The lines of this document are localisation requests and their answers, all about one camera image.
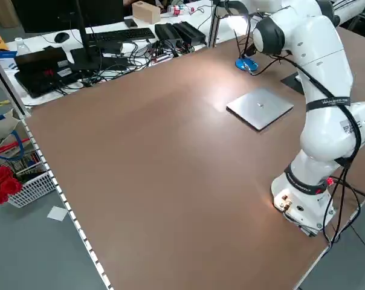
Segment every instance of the black strap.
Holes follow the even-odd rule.
[[[320,185],[308,185],[301,182],[301,180],[296,178],[296,176],[293,174],[291,170],[291,164],[285,169],[285,174],[287,180],[293,187],[307,195],[319,195],[324,193],[329,186],[326,180]]]
[[[314,109],[333,107],[338,105],[350,106],[350,97],[332,97],[311,101],[306,104],[306,112]]]

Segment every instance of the cardboard box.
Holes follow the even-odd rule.
[[[17,27],[20,25],[15,8],[11,0],[0,0],[0,24],[4,28]]]
[[[161,10],[159,7],[138,1],[132,4],[133,16],[139,20],[150,24],[161,20]]]

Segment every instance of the computer mouse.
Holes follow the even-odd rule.
[[[69,39],[69,35],[66,32],[60,32],[54,38],[54,40],[57,44],[59,44],[59,43],[61,44],[61,43],[65,42],[67,39]]]

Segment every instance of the white desk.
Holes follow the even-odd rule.
[[[212,2],[210,0],[200,0],[198,2],[190,3],[188,6],[190,7],[200,7],[202,5],[208,5],[211,6]],[[203,7],[204,13],[197,11],[192,15],[181,15],[177,17],[169,17],[169,13],[165,13],[161,15],[161,21],[158,24],[165,24],[165,23],[175,23],[175,22],[181,22],[181,21],[187,21],[194,27],[198,28],[203,21],[205,21],[207,18],[209,18],[203,25],[200,27],[200,31],[202,31],[207,37],[210,30],[211,25],[211,13],[212,8],[211,7]],[[143,22],[139,19],[135,19],[136,23],[138,24],[138,27],[149,27],[154,35],[154,25],[148,24],[146,22]],[[115,23],[115,24],[109,24],[109,25],[103,25],[99,27],[93,27],[93,30],[95,33],[98,32],[105,32],[105,31],[114,31],[114,30],[124,30],[128,29],[127,26],[123,22]],[[92,33],[90,28],[87,28],[87,33]],[[75,48],[81,48],[82,43],[80,41],[80,34],[78,30],[66,30],[70,36],[68,40],[66,40],[64,43],[54,43],[55,35],[58,32],[55,33],[48,33],[44,34],[44,38],[42,36],[36,36],[31,37],[28,39],[25,39],[25,44],[30,48],[31,51],[40,51],[43,50],[43,48],[51,45],[52,47],[62,47],[64,51],[67,54],[67,58],[69,61],[73,62],[73,58],[71,56],[70,51]],[[224,19],[220,23],[219,27],[219,33],[218,33],[218,42],[223,42],[229,39],[234,38],[234,32],[230,28],[227,19]],[[147,43],[145,41],[139,41],[136,42],[139,46],[139,49],[144,47]],[[16,43],[15,42],[9,42],[7,43],[10,50],[16,50]],[[201,49],[205,47],[204,45],[197,45],[195,46],[195,50]],[[133,50],[134,46],[129,43],[123,44],[123,53],[130,53]],[[49,94],[43,95],[39,98],[31,98],[28,93],[21,87],[21,85],[16,81],[14,75],[17,71],[16,70],[8,70],[6,71],[9,79],[11,80],[12,84],[15,86],[17,92],[20,94],[21,99],[25,105],[41,105],[42,103],[46,103],[52,100],[55,100],[57,98],[63,97],[63,95],[59,92],[51,92]],[[75,83],[73,85],[70,85],[72,88],[81,88],[82,85],[80,83]],[[74,90],[64,89],[64,91],[68,94],[74,92]]]

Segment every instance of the monitor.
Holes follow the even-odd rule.
[[[26,33],[78,29],[72,0],[12,0]],[[85,26],[123,21],[123,0],[79,0]]]

